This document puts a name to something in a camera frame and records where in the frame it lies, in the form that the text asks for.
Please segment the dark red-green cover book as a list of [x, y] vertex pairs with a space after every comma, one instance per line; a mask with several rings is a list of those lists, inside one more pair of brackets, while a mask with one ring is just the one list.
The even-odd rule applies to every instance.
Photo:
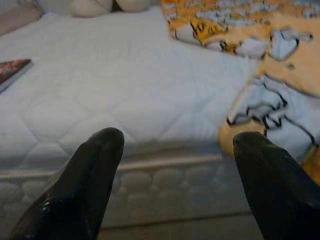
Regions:
[[17, 59], [0, 62], [0, 94], [24, 75], [34, 62], [31, 59]]

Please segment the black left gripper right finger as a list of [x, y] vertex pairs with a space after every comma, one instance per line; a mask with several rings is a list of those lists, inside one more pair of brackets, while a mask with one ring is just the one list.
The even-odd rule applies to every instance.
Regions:
[[264, 240], [320, 240], [320, 186], [259, 132], [233, 137], [245, 196]]

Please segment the yellow cartoon egg blanket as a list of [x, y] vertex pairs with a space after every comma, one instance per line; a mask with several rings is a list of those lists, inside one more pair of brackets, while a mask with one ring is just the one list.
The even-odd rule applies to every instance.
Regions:
[[172, 38], [259, 61], [218, 130], [257, 131], [320, 185], [320, 0], [160, 0]]

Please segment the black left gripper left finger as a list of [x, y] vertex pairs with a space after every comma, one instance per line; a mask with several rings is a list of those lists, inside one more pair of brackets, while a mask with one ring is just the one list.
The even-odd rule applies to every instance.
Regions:
[[97, 240], [124, 142], [119, 129], [107, 127], [82, 143], [25, 211], [9, 240]]

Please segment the white quilted mattress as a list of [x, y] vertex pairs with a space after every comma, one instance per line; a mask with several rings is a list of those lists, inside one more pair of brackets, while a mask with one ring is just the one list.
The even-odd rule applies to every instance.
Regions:
[[93, 133], [124, 134], [106, 227], [249, 211], [218, 128], [256, 62], [170, 39], [161, 9], [45, 14], [0, 37], [33, 66], [0, 93], [0, 238]]

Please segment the beige bed frame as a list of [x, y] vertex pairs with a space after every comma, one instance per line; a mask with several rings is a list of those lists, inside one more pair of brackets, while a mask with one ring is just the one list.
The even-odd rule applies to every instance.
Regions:
[[0, 37], [38, 21], [44, 14], [37, 1], [28, 1], [0, 14]]

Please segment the cream plush toy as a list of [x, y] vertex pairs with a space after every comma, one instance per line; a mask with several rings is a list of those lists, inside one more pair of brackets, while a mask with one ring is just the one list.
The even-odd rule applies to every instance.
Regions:
[[75, 18], [95, 18], [113, 12], [143, 12], [161, 0], [37, 0], [46, 13]]

